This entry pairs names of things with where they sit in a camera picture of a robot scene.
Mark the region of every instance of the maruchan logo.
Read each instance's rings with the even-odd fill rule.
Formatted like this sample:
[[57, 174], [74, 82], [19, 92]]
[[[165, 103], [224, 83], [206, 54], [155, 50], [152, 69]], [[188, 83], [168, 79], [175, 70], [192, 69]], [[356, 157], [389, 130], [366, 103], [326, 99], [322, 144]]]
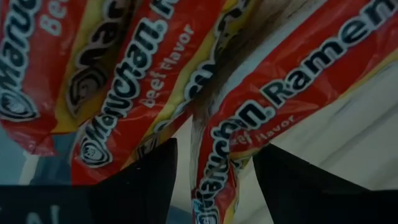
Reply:
[[104, 2], [103, 21], [76, 57], [75, 67], [78, 71], [69, 80], [66, 101], [72, 115], [76, 116], [82, 103], [105, 86], [108, 74], [97, 62], [117, 40], [128, 5], [126, 0]]
[[196, 97], [203, 86], [212, 78], [215, 72], [216, 61], [221, 55], [225, 39], [228, 39], [230, 35], [232, 35], [228, 33], [229, 23], [239, 19], [244, 14], [251, 1], [252, 0], [239, 0], [235, 7], [224, 13], [218, 19], [214, 30], [215, 42], [212, 46], [209, 59], [199, 64], [197, 69], [190, 75], [191, 78], [184, 90], [184, 101], [176, 107], [170, 120], [164, 120], [155, 125], [155, 133], [160, 132], [173, 120], [177, 119], [183, 113], [188, 103]]
[[[173, 4], [177, 2], [153, 1], [150, 8], [168, 19], [174, 12]], [[132, 100], [140, 93], [139, 80], [146, 76], [152, 65], [152, 57], [158, 51], [168, 28], [163, 19], [150, 21], [144, 17], [139, 21], [123, 60], [116, 65], [115, 78], [103, 103], [101, 114], [95, 116], [85, 129], [80, 158], [87, 166], [98, 168], [112, 162], [113, 157], [106, 147], [106, 141], [118, 120], [127, 118], [128, 112], [133, 108]]]
[[373, 0], [365, 5], [359, 16], [346, 21], [337, 37], [331, 37], [305, 58], [301, 66], [293, 69], [284, 80], [273, 80], [261, 88], [261, 93], [272, 105], [261, 106], [254, 100], [247, 100], [235, 112], [235, 115], [222, 121], [211, 129], [213, 150], [208, 156], [203, 178], [195, 192], [194, 209], [197, 217], [212, 217], [215, 214], [215, 197], [225, 188], [229, 172], [229, 140], [234, 132], [259, 129], [272, 120], [277, 110], [286, 101], [305, 91], [336, 61], [353, 47], [360, 44], [372, 32], [378, 30], [396, 13], [398, 2], [393, 0]]
[[9, 1], [0, 43], [1, 119], [21, 122], [40, 116], [32, 99], [22, 92], [22, 81], [29, 65], [29, 37], [34, 32], [34, 16], [40, 6], [41, 0]]

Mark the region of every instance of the maruchan ramen package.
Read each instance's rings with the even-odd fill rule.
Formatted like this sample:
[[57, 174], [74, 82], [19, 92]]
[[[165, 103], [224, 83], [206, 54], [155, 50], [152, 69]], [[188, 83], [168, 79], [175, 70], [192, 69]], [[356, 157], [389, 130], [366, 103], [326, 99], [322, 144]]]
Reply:
[[254, 153], [398, 60], [397, 10], [394, 0], [317, 1], [266, 39], [195, 110], [196, 223], [231, 223], [238, 173]]
[[130, 1], [0, 3], [2, 126], [25, 150], [52, 155], [51, 134], [76, 131], [79, 123], [99, 110], [99, 99], [94, 99], [87, 102], [86, 117], [74, 118], [65, 95], [68, 88], [80, 85], [82, 77], [92, 80], [80, 90], [87, 97], [104, 85], [108, 75], [91, 66], [115, 43]]
[[[101, 108], [75, 149], [74, 184], [95, 184], [131, 163], [134, 151], [186, 119], [221, 51], [255, 0], [143, 0], [127, 32]], [[175, 128], [169, 128], [166, 136]]]

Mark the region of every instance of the black object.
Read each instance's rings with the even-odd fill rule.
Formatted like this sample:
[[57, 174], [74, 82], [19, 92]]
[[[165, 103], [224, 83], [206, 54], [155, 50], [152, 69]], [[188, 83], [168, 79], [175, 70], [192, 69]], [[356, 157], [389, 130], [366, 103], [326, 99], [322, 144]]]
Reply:
[[0, 187], [0, 223], [164, 224], [176, 173], [177, 140], [169, 139], [92, 187]]
[[275, 224], [398, 222], [397, 191], [369, 191], [271, 144], [253, 162]]
[[88, 187], [0, 187], [0, 223], [92, 224]]
[[95, 223], [166, 223], [176, 173], [177, 140], [169, 139], [90, 190]]

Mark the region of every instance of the red and yellow packaging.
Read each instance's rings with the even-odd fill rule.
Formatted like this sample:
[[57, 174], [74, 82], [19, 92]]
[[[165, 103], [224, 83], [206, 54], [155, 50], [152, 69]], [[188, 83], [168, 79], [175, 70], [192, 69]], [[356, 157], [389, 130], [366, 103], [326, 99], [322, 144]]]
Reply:
[[[101, 113], [87, 125], [72, 164], [74, 184], [95, 184], [179, 126], [188, 102], [213, 76], [225, 45], [255, 0], [150, 1], [137, 8]], [[169, 128], [170, 136], [176, 128]]]
[[65, 101], [67, 83], [90, 70], [113, 46], [129, 3], [1, 1], [0, 118], [8, 135], [25, 150], [53, 155], [51, 134], [76, 131], [98, 111], [97, 98], [86, 103], [83, 115], [71, 116]]
[[231, 223], [254, 153], [398, 60], [397, 10], [393, 0], [319, 1], [232, 73], [194, 115], [196, 223]]

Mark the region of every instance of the red package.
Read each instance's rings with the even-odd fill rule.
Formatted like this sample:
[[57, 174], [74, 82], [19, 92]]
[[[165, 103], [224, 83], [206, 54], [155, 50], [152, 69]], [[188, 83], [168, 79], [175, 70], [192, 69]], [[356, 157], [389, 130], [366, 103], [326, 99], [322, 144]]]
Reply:
[[231, 223], [254, 153], [398, 60], [397, 10], [393, 0], [321, 1], [233, 72], [194, 116], [197, 223]]
[[211, 78], [215, 57], [255, 2], [144, 0], [101, 113], [88, 123], [76, 146], [73, 183], [95, 184], [131, 163], [140, 143], [156, 146], [153, 137], [183, 113]]
[[126, 0], [1, 1], [0, 118], [25, 150], [53, 155], [51, 134], [76, 131], [88, 119], [69, 114], [67, 82], [113, 45], [127, 6]]

